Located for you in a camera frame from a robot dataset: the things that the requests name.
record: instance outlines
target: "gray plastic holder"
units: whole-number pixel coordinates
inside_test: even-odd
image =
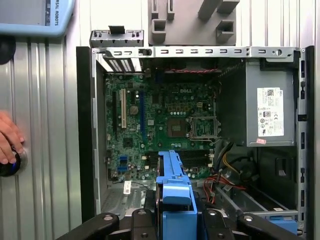
[[[240,0],[148,0],[149,44],[234,46]]]

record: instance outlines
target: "label sticker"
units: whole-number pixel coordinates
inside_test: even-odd
[[[129,195],[131,192],[131,181],[124,181],[123,194]]]
[[[226,191],[226,192],[229,192],[232,189],[232,187],[233,186],[231,186],[231,185],[225,185],[223,190]]]
[[[257,144],[263,144],[263,145],[265,145],[265,144],[267,143],[267,140],[261,139],[261,138],[257,138],[257,139],[256,139],[256,143],[257,143]]]
[[[284,94],[279,87],[257,88],[258,137],[284,136]]]

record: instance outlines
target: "yellow wire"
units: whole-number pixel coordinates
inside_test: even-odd
[[[240,174],[240,172],[238,172],[233,166],[231,166],[228,162],[227,162],[227,154],[223,155],[222,161],[224,163],[224,165],[226,165],[228,168],[230,168],[231,170],[233,170],[234,172],[236,172],[237,174]]]

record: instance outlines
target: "barcode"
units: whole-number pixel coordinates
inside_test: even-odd
[[[273,96],[273,95],[274,95],[273,89],[267,91],[267,96]]]

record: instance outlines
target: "dell logo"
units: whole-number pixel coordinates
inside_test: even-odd
[[[191,94],[191,89],[180,89],[181,94]]]

